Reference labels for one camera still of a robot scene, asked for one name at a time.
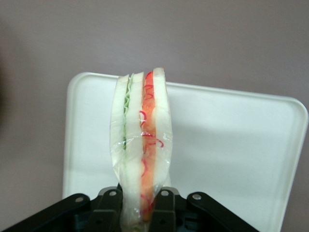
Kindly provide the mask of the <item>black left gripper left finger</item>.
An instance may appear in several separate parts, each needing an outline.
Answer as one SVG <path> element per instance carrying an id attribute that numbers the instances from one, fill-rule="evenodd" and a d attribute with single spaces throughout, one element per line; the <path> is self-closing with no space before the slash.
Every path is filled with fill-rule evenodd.
<path id="1" fill-rule="evenodd" d="M 6 232 L 119 232 L 123 194 L 107 187 L 91 200 L 73 194 L 5 229 Z"/>

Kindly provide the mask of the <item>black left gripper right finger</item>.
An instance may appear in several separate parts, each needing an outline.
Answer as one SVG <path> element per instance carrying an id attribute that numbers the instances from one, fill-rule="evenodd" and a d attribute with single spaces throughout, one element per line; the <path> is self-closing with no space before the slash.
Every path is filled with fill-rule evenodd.
<path id="1" fill-rule="evenodd" d="M 154 200 L 150 232 L 256 232 L 257 229 L 204 192 L 183 198 L 163 187 Z"/>

